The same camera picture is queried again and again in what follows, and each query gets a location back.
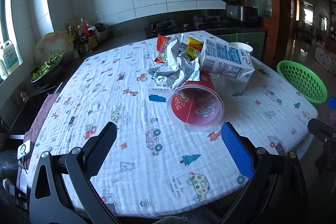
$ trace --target red cup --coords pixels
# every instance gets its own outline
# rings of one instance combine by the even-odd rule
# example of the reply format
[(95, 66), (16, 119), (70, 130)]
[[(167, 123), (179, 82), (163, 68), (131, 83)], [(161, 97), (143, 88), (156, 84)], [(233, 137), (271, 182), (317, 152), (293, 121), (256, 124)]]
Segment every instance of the red cup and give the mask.
[(202, 131), (220, 122), (224, 104), (214, 91), (209, 73), (201, 71), (199, 81), (188, 81), (176, 90), (169, 99), (167, 111), (173, 122), (182, 122), (187, 130)]

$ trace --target aluminum foil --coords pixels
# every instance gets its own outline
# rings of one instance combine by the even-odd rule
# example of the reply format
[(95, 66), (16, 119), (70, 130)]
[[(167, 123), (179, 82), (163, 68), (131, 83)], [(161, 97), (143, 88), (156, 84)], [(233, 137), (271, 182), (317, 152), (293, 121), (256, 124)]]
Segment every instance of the aluminum foil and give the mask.
[(198, 58), (189, 61), (186, 52), (179, 52), (184, 35), (172, 37), (166, 50), (166, 64), (154, 74), (154, 81), (159, 86), (175, 90), (187, 81), (200, 80), (200, 64)]

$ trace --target green basket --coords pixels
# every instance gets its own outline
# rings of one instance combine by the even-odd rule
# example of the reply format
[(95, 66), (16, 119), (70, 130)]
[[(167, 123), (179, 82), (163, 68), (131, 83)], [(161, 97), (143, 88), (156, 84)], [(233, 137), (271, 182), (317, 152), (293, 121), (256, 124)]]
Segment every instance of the green basket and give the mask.
[(326, 101), (327, 88), (315, 72), (307, 67), (284, 60), (277, 65), (278, 74), (285, 78), (313, 105), (317, 106)]

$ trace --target white device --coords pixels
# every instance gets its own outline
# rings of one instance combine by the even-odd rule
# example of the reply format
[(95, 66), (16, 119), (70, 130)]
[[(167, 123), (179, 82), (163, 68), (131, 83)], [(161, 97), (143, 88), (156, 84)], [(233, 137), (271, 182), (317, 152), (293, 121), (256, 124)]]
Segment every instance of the white device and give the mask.
[(23, 157), (27, 157), (31, 152), (32, 142), (30, 140), (26, 141), (17, 149), (17, 159), (21, 159)]

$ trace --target tissue box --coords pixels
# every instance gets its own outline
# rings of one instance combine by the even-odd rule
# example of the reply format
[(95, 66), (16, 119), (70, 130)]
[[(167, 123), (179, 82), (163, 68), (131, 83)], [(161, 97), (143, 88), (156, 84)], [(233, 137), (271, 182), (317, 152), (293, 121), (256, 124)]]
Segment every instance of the tissue box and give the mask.
[(206, 38), (201, 53), (201, 70), (246, 81), (252, 76), (254, 67), (247, 51)]
[(173, 91), (168, 88), (163, 88), (155, 83), (153, 79), (150, 79), (147, 87), (148, 99), (155, 102), (167, 102)]

